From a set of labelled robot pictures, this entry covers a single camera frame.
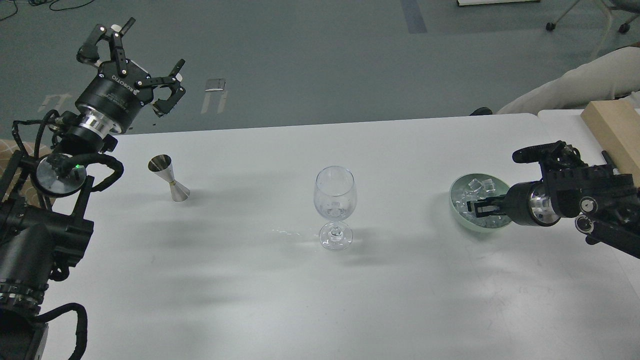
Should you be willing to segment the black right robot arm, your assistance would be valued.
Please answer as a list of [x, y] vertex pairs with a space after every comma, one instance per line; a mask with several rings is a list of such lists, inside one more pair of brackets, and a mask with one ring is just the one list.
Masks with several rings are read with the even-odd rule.
[[506, 194], [466, 203], [475, 218], [505, 215], [522, 226], [551, 227], [574, 219], [587, 244], [606, 244], [640, 256], [639, 189], [630, 173], [620, 173], [607, 152], [604, 164], [583, 162], [564, 141], [515, 151], [517, 164], [537, 163], [541, 178], [517, 183]]

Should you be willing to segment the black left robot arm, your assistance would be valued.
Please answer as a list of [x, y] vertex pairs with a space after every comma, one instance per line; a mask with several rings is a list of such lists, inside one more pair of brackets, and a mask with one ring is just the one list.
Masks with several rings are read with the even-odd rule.
[[49, 324], [74, 312], [71, 360], [80, 360], [89, 338], [89, 316], [76, 302], [41, 312], [49, 282], [64, 281], [83, 259], [94, 223], [85, 218], [91, 194], [124, 174], [110, 155], [146, 105], [166, 116], [185, 95], [180, 59], [153, 77], [126, 56], [122, 39], [135, 23], [96, 25], [77, 60], [97, 73], [75, 101], [78, 113], [55, 109], [40, 120], [12, 123], [17, 146], [1, 175], [1, 358], [39, 360]]

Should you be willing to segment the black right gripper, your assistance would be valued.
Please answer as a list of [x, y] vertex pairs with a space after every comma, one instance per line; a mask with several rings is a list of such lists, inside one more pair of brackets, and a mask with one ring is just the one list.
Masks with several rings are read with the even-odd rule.
[[477, 219], [507, 215], [515, 224], [522, 226], [551, 225], [551, 199], [542, 181], [515, 184], [506, 196], [471, 200], [467, 202], [467, 208]]

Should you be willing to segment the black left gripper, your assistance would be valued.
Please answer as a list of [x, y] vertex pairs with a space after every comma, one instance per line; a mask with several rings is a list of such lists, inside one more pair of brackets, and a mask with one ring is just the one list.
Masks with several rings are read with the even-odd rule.
[[[146, 105], [157, 117], [169, 114], [186, 93], [179, 71], [185, 59], [176, 62], [169, 75], [151, 77], [150, 73], [126, 58], [122, 39], [134, 25], [131, 17], [122, 26], [98, 23], [77, 51], [77, 61], [98, 69], [98, 74], [75, 101], [84, 112], [97, 111], [114, 125], [112, 132], [125, 133]], [[109, 44], [110, 60], [101, 61], [98, 43]]]

